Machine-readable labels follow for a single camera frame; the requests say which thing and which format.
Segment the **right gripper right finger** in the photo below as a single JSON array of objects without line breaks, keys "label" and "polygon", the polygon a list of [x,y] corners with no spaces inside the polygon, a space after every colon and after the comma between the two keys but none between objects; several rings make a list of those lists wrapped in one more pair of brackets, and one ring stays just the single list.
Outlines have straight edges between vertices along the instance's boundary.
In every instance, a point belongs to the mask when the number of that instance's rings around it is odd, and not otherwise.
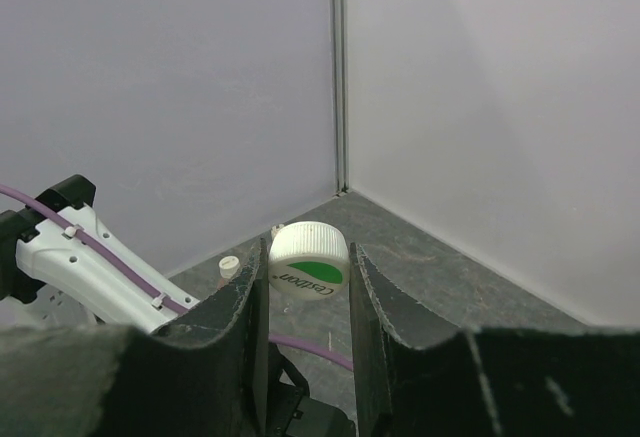
[{"label": "right gripper right finger", "polygon": [[363,436],[635,436],[639,333],[459,327],[350,248]]}]

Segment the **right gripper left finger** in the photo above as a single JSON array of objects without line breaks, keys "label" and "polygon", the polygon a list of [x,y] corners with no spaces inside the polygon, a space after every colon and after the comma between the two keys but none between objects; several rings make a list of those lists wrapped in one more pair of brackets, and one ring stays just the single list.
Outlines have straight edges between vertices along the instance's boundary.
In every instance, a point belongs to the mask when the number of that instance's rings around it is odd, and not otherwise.
[{"label": "right gripper left finger", "polygon": [[261,436],[268,387],[267,249],[153,333],[122,325],[1,335],[5,436]]}]

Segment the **white bottle cap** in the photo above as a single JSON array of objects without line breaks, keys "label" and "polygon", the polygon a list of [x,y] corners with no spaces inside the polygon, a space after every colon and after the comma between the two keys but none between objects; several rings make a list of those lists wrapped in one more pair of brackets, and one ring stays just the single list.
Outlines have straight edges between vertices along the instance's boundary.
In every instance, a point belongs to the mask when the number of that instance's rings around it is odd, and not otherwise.
[{"label": "white bottle cap", "polygon": [[318,221],[284,225],[268,253],[269,283],[282,294],[317,301],[333,297],[350,281],[346,239]]},{"label": "white bottle cap", "polygon": [[236,256],[225,256],[220,259],[219,263],[220,277],[224,280],[231,279],[240,267],[240,260]]}]

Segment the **cream bottle cap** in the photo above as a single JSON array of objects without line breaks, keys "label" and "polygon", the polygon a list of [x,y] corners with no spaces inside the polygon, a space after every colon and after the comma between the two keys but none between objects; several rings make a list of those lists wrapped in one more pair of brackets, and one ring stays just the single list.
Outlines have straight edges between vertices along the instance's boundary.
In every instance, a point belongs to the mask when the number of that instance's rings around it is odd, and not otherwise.
[{"label": "cream bottle cap", "polygon": [[275,238],[276,235],[280,232],[280,230],[283,228],[283,225],[277,225],[271,228],[271,237]]}]

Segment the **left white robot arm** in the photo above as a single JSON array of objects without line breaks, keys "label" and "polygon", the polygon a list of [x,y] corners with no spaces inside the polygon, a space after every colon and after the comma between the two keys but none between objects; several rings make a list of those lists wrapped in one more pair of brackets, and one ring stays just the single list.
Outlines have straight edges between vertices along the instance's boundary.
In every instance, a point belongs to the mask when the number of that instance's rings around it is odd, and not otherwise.
[{"label": "left white robot arm", "polygon": [[37,329],[96,323],[151,333],[199,301],[124,245],[93,208],[96,187],[76,174],[1,214],[1,323]]}]

